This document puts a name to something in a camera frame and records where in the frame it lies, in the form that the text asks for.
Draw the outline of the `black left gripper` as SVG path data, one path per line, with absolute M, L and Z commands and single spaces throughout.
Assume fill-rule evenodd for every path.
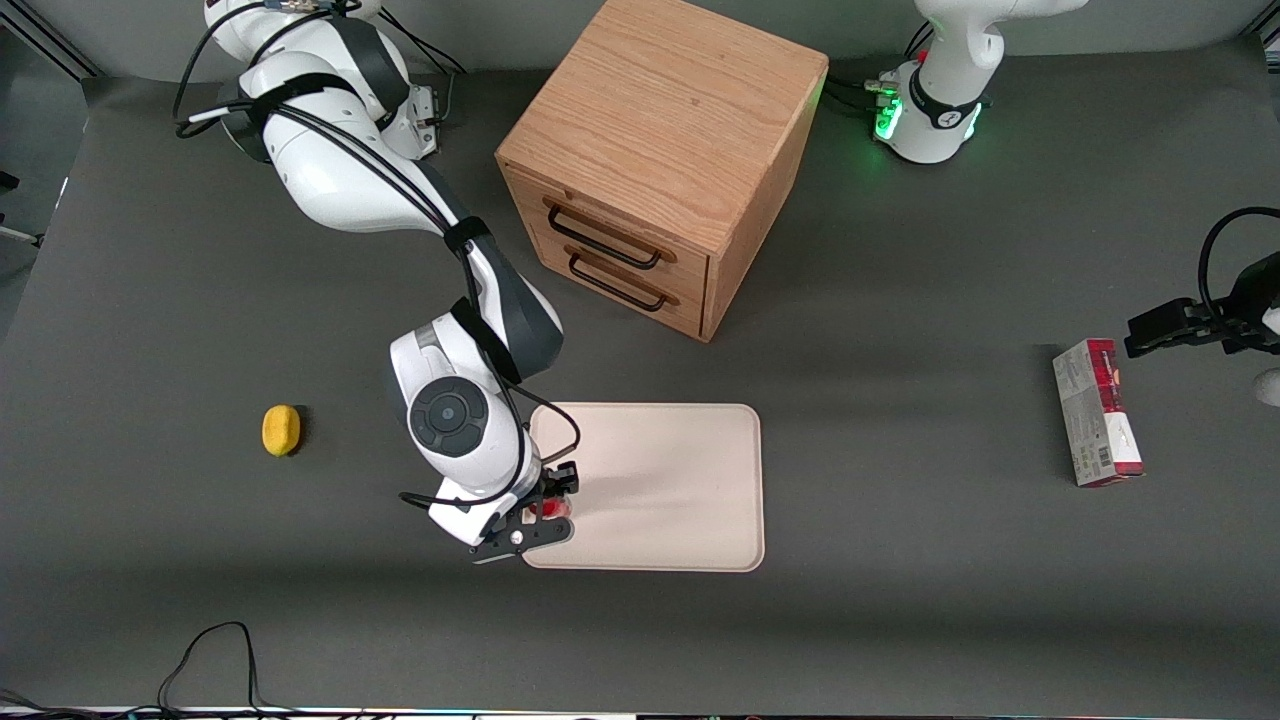
M 1221 345 L 1228 355 L 1244 350 L 1279 355 L 1277 320 L 1279 254 L 1248 265 L 1236 278 L 1230 292 L 1221 299 L 1210 297 L 1210 258 L 1203 251 L 1203 305 L 1192 299 L 1174 299 L 1128 320 L 1124 346 L 1129 359 L 1138 359 L 1162 348 Z

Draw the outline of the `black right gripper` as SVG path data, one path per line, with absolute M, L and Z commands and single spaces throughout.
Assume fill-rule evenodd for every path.
M 525 525 L 566 519 L 572 503 L 564 496 L 577 493 L 580 487 L 577 464 L 566 461 L 556 468 L 543 468 L 540 498 L 527 497 L 538 488 L 538 480 L 524 478 L 500 493 L 506 484 L 507 480 L 495 480 L 471 487 L 444 478 L 436 491 L 436 502 L 431 503 L 428 514 L 445 533 L 472 547 L 493 532 L 507 528 L 524 500 L 521 523 Z

